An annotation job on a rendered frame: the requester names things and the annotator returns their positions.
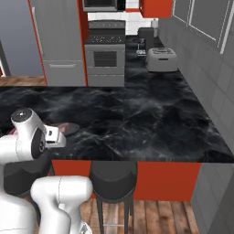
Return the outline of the red island counter front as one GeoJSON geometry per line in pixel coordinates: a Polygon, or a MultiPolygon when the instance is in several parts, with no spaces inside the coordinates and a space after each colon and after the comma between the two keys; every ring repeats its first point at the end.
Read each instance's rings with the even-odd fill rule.
{"type": "MultiPolygon", "coordinates": [[[[52,160],[56,176],[88,176],[91,161],[52,160]]],[[[201,163],[144,162],[138,164],[134,200],[190,201],[201,163]]]]}

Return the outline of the grey framed window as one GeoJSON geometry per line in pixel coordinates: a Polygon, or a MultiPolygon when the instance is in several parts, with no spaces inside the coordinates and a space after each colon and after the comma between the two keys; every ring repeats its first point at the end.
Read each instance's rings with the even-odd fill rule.
{"type": "Polygon", "coordinates": [[[172,17],[223,54],[234,17],[234,0],[173,0],[172,17]]]}

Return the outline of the white paper towel roll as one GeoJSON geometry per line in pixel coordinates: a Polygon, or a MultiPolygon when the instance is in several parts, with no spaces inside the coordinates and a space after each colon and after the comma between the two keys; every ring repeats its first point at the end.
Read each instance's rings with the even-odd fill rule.
{"type": "Polygon", "coordinates": [[[154,37],[158,36],[158,20],[157,19],[153,19],[151,21],[151,28],[154,30],[154,37]]]}

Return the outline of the grey stove with oven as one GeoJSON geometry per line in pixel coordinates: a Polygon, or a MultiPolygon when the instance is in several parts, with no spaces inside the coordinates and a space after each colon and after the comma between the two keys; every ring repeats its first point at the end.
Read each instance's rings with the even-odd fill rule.
{"type": "Polygon", "coordinates": [[[85,40],[86,69],[90,87],[123,87],[125,21],[92,20],[85,40]]]}

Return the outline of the red wall cupboard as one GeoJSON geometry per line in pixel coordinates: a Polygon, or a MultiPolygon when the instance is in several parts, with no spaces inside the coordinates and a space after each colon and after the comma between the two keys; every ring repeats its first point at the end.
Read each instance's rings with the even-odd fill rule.
{"type": "Polygon", "coordinates": [[[139,0],[139,10],[143,18],[169,18],[173,0],[139,0]]]}

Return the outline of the sink with tap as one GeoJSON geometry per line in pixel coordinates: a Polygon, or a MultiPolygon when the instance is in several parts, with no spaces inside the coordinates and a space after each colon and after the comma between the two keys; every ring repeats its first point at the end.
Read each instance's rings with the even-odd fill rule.
{"type": "Polygon", "coordinates": [[[143,38],[134,39],[133,42],[137,43],[136,55],[138,57],[146,56],[146,45],[143,38]]]}

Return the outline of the white toaster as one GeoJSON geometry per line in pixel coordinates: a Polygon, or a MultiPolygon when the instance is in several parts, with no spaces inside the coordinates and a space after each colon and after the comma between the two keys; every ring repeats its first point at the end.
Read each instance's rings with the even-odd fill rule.
{"type": "Polygon", "coordinates": [[[177,55],[171,48],[150,48],[147,52],[146,68],[151,72],[177,71],[177,55]]]}

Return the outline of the grey base cupboards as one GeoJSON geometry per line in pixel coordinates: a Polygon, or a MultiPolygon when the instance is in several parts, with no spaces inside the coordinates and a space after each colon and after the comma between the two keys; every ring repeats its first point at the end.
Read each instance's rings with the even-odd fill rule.
{"type": "Polygon", "coordinates": [[[234,164],[202,164],[190,203],[199,234],[234,234],[234,164]]]}

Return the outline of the black coffee machine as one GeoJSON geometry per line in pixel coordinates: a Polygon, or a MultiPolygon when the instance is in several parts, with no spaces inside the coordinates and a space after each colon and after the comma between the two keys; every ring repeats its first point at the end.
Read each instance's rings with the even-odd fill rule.
{"type": "Polygon", "coordinates": [[[144,38],[146,45],[150,48],[154,46],[154,29],[152,27],[139,27],[138,37],[144,38]]]}

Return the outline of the black bar stool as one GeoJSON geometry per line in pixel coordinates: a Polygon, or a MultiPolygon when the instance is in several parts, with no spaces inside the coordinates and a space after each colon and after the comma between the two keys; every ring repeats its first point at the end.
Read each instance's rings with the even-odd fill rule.
{"type": "Polygon", "coordinates": [[[102,203],[124,203],[124,234],[133,216],[133,192],[137,183],[136,161],[92,161],[89,178],[97,200],[100,234],[104,234],[102,203]]]}

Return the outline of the dark grey plate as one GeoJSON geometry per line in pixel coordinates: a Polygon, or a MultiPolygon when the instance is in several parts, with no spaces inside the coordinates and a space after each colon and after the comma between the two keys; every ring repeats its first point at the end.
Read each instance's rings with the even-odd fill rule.
{"type": "Polygon", "coordinates": [[[65,136],[73,135],[80,129],[76,123],[72,122],[61,123],[58,128],[65,136]]]}

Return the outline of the grey fridge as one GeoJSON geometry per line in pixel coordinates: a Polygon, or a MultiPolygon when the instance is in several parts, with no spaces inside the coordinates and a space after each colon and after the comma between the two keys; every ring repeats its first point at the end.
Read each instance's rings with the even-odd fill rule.
{"type": "Polygon", "coordinates": [[[77,0],[30,2],[48,86],[85,86],[77,0]]]}

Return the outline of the grey microwave oven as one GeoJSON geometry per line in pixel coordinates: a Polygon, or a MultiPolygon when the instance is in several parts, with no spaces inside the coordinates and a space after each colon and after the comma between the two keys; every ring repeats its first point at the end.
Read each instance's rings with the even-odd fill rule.
{"type": "Polygon", "coordinates": [[[82,0],[85,12],[123,12],[126,0],[82,0]]]}

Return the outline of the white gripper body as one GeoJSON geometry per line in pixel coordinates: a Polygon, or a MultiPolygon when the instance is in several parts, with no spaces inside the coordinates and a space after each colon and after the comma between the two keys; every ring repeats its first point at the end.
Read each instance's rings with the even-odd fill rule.
{"type": "Polygon", "coordinates": [[[46,136],[46,147],[47,148],[62,148],[67,144],[66,137],[63,133],[58,132],[55,135],[47,135],[46,136]]]}

